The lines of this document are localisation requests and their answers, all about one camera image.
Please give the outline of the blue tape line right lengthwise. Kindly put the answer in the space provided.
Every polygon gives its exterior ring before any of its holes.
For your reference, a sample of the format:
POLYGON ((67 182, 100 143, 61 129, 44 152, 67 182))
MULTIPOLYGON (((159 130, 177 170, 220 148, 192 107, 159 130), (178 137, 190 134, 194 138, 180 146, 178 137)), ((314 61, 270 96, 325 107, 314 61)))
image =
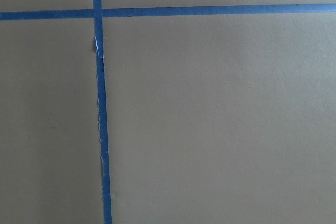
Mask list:
POLYGON ((93 0, 93 15, 95 24, 94 39, 96 45, 96 72, 97 72, 100 156, 102 167, 103 215, 104 215, 104 223, 113 223, 111 187, 110 187, 108 128, 107 128, 106 80, 104 69, 102 0, 93 0))

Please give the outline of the blue tape line near crosswise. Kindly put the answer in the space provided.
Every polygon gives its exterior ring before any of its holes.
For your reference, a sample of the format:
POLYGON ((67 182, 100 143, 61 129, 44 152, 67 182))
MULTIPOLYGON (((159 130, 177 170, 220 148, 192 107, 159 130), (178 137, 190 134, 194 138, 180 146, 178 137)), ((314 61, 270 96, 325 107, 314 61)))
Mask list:
POLYGON ((93 18, 101 14, 110 17, 146 16, 193 16, 193 15, 233 15, 271 13, 319 13, 335 12, 335 4, 273 4, 273 5, 232 5, 232 6, 188 6, 188 7, 144 7, 94 9, 39 10, 24 12, 1 12, 1 21, 36 19, 77 19, 93 18))

